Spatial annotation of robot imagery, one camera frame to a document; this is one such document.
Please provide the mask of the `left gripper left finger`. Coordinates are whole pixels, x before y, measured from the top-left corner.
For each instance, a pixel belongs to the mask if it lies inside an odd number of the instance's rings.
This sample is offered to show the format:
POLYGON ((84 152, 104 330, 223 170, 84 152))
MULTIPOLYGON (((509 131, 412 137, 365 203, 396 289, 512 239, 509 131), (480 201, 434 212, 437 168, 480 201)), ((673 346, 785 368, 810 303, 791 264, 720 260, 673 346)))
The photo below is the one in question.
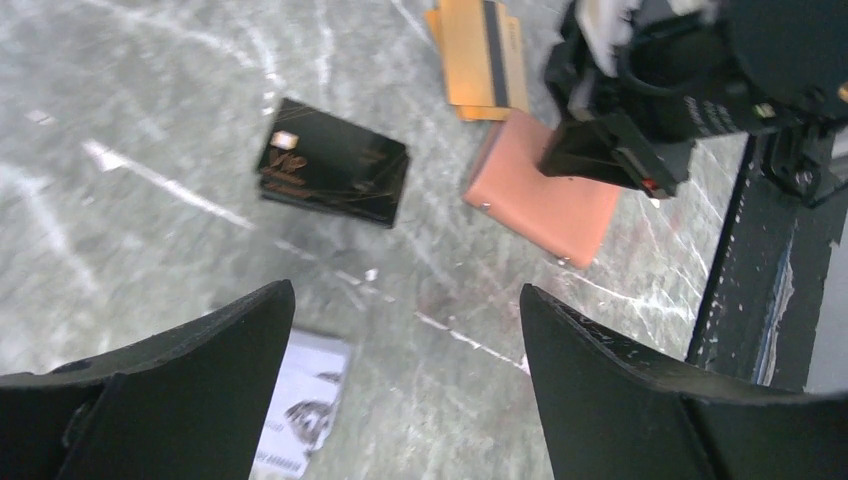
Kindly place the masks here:
POLYGON ((5 479, 245 479, 295 313, 287 280, 44 374, 1 379, 5 479))

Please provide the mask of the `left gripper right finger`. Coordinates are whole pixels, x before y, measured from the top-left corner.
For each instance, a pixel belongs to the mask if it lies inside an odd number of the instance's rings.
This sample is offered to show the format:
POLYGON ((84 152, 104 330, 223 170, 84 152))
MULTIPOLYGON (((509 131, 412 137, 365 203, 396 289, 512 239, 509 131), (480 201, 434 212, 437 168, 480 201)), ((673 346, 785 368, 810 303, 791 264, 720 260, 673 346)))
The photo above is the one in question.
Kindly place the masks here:
POLYGON ((525 285, 530 376, 558 479, 843 479, 847 396, 669 357, 525 285))

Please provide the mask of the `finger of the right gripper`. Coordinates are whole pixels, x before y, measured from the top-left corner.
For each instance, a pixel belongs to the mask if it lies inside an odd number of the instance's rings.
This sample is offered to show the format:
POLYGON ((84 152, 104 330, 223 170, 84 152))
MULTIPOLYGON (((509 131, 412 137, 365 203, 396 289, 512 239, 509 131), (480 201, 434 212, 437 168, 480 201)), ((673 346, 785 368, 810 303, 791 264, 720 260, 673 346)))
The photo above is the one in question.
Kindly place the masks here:
POLYGON ((694 146, 692 140, 651 141, 625 114, 570 119, 553 131, 538 169, 547 177, 581 177, 669 199, 690 179, 694 146))

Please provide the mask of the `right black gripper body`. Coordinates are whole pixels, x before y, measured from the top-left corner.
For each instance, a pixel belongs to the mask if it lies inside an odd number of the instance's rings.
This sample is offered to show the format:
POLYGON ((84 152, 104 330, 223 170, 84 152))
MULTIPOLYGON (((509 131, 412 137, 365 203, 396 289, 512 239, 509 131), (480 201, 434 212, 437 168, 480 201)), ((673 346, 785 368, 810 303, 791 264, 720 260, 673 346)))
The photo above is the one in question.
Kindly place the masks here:
POLYGON ((843 1, 575 1, 544 80, 561 114, 654 142, 847 123, 843 1))

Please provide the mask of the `brown leather card holder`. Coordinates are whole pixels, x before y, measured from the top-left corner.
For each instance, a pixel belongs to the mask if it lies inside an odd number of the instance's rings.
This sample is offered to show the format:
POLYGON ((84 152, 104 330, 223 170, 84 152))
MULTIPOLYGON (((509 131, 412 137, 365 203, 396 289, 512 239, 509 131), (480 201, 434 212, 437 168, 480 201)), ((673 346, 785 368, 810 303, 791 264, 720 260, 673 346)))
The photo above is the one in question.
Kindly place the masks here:
POLYGON ((514 110, 491 127, 463 199, 550 254, 587 269, 622 189, 581 177, 547 177, 538 164, 552 130, 514 110))

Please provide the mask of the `silver credit cards stack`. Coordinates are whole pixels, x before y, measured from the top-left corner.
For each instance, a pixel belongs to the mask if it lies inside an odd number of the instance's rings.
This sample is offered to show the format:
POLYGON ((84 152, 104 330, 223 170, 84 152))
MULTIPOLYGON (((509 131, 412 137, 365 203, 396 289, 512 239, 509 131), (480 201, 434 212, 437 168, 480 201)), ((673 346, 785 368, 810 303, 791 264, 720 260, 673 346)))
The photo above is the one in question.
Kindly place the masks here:
POLYGON ((252 479, 299 479, 335 422, 351 346, 291 332, 261 431, 252 479))

